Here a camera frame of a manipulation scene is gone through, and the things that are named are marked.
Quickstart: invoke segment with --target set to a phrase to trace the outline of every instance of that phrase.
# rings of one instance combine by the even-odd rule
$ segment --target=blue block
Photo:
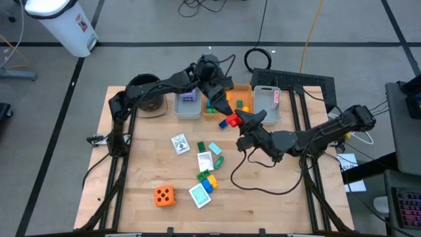
[[[222,129],[224,129],[225,127],[227,127],[227,123],[226,123],[226,120],[225,119],[222,122],[219,123],[219,127],[221,127]]]
[[[202,181],[202,185],[205,188],[206,192],[211,193],[213,191],[212,184],[210,184],[208,179]]]

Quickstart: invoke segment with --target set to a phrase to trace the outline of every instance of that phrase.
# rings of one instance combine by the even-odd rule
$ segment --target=purple object
[[[191,92],[180,94],[180,99],[183,102],[194,102],[194,101],[196,101],[196,90],[192,90]]]

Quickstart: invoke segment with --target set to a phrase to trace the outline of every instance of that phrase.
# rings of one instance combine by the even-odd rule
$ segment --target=white card
[[[205,170],[213,171],[212,153],[210,151],[198,153],[197,160],[199,162],[200,172],[203,172]]]
[[[176,149],[177,155],[190,150],[189,144],[184,134],[171,138],[172,145]]]

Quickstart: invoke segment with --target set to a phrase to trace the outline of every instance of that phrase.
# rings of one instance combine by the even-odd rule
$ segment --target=white trash can
[[[89,56],[98,42],[77,0],[28,0],[25,11],[38,19],[73,56]]]

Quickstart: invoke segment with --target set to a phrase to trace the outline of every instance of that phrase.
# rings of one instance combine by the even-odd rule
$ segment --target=green block
[[[205,152],[205,144],[203,142],[197,142],[197,147],[199,148],[199,153]]]
[[[220,156],[218,158],[218,160],[216,161],[216,163],[215,163],[215,169],[219,169],[219,167],[221,167],[221,165],[222,165],[223,162],[224,162],[224,157],[223,156]]]
[[[196,177],[200,182],[202,182],[205,179],[207,179],[209,175],[211,175],[211,172],[209,172],[209,170],[205,170],[203,172],[200,172],[200,174],[196,175]]]

